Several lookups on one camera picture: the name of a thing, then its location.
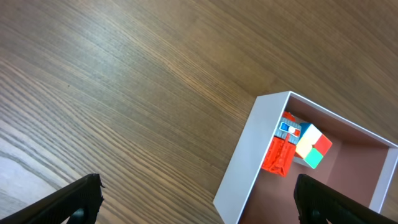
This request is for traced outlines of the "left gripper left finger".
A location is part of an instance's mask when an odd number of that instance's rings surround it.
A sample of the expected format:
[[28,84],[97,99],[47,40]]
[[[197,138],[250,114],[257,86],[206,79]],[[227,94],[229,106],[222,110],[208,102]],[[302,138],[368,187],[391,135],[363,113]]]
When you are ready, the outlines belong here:
[[28,207],[1,219],[1,224],[94,224],[104,200],[99,174],[88,174]]

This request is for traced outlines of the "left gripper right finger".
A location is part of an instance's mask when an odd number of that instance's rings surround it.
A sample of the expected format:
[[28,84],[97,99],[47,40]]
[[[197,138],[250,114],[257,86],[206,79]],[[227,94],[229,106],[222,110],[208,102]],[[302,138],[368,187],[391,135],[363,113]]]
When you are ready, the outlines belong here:
[[306,174],[294,189],[300,224],[397,224]]

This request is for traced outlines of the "small colourful puzzle cube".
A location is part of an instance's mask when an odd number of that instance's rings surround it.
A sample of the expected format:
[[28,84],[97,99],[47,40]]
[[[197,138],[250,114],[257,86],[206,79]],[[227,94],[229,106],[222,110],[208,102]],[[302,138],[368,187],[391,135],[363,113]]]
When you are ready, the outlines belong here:
[[316,169],[333,143],[312,123],[301,123],[294,162]]

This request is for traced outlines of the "white box pink interior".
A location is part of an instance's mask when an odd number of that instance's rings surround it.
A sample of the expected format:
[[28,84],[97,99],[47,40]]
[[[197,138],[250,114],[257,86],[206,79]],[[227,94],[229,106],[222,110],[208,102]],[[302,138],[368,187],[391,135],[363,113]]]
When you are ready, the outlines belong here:
[[[281,177],[261,169],[282,113],[314,124],[332,147],[311,169],[293,163]],[[213,201],[225,223],[297,223],[299,174],[379,212],[397,164],[397,145],[308,100],[285,91],[258,96]]]

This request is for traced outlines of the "red toy truck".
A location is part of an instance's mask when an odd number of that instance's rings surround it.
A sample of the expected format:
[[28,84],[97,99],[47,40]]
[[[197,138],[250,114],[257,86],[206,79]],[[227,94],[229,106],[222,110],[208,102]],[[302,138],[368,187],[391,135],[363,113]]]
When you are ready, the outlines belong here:
[[294,116],[284,111],[277,125],[261,169],[286,177],[292,164],[296,145],[299,142],[301,126]]

